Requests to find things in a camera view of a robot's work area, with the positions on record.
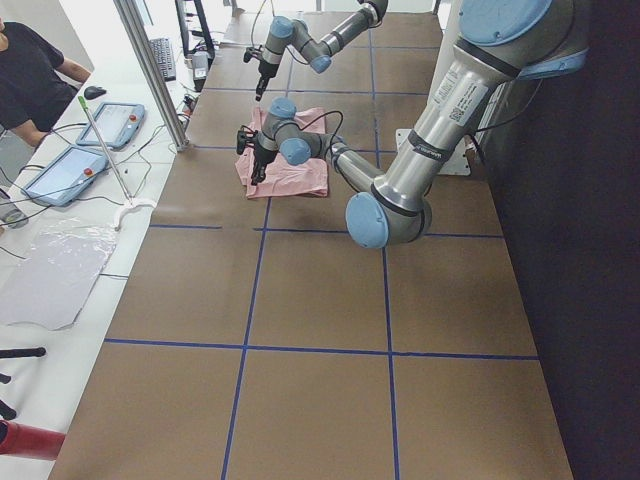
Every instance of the red cylinder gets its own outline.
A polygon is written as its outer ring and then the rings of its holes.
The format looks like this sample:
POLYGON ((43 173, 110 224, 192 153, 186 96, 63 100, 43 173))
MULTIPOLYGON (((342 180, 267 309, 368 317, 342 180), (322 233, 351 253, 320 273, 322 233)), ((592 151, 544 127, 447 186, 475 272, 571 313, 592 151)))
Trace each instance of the red cylinder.
POLYGON ((0 420, 0 455, 55 460, 65 434, 0 420))

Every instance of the light blue cap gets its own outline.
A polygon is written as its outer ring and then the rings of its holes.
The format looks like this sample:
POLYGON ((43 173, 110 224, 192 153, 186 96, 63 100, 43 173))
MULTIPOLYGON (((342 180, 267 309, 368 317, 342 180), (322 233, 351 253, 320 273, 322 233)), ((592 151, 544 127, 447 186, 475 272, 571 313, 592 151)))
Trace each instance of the light blue cap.
POLYGON ((351 238, 365 248, 382 248, 389 241, 389 222, 382 205, 368 192, 357 193, 347 204, 351 238))
POLYGON ((527 33, 552 3, 553 0, 464 0, 460 7, 460 33, 474 45, 502 45, 527 33))
POLYGON ((554 58, 547 62, 529 65, 520 71, 516 80, 535 80, 538 78, 558 77, 580 70, 587 61, 589 49, 582 50, 566 57, 554 58))
POLYGON ((287 138, 280 144, 280 153, 289 165, 301 165, 311 158, 311 147, 301 138, 287 138))
POLYGON ((331 65, 331 57, 329 55, 320 55, 311 60, 310 65, 316 73, 322 73, 331 65))
POLYGON ((286 118, 291 119, 296 115, 296 105, 288 98, 278 97, 273 102, 271 102, 271 106, 269 107, 269 113, 278 118, 286 118))
POLYGON ((277 38, 289 38, 293 33, 293 23, 287 17, 273 17, 269 33, 277 38))

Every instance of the blue device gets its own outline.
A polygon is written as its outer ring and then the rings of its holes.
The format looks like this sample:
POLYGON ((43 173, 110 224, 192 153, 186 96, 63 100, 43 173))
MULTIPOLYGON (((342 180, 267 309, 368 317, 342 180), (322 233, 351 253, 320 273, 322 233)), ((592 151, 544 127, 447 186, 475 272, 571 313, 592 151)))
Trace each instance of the blue device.
POLYGON ((39 205, 61 207, 87 188, 107 166, 102 152, 75 145, 58 155, 22 192, 39 205))
MULTIPOLYGON (((103 102, 93 117, 104 143, 114 150, 119 150, 138 133, 144 114, 144 105, 139 103, 103 102)), ((76 143, 85 147, 100 145, 91 125, 87 125, 80 132, 76 143)))

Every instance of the black t-shirt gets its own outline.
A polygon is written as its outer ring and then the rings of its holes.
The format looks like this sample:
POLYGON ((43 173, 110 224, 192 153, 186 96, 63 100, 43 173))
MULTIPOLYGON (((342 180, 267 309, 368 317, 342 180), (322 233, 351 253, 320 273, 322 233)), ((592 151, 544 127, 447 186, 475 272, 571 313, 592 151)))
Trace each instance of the black t-shirt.
POLYGON ((9 47, 0 52, 0 124, 6 129, 33 120, 48 132, 76 90, 55 73, 62 52, 26 25, 5 23, 9 47))

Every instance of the pink cloth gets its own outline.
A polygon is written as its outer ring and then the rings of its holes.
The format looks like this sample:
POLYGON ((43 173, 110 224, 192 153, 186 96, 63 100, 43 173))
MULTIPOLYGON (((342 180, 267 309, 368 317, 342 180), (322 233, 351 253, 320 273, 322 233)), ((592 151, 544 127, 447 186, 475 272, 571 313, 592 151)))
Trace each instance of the pink cloth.
MULTIPOLYGON (((311 108, 304 112, 298 112, 295 120, 298 125, 304 126, 323 113, 324 110, 320 107, 311 108)), ((255 107, 249 127, 252 130, 260 130, 266 116, 267 112, 263 112, 260 107, 255 107)), ((310 125, 305 131, 324 133, 324 125, 323 118, 310 125)), ((247 198, 285 197, 302 194, 326 197, 329 193, 327 164, 320 158, 310 158, 302 165, 293 166, 289 165, 281 154, 278 154, 275 161, 267 166, 265 181, 254 186, 251 185, 253 149, 247 148, 238 158, 236 170, 242 184, 247 186, 247 198)))

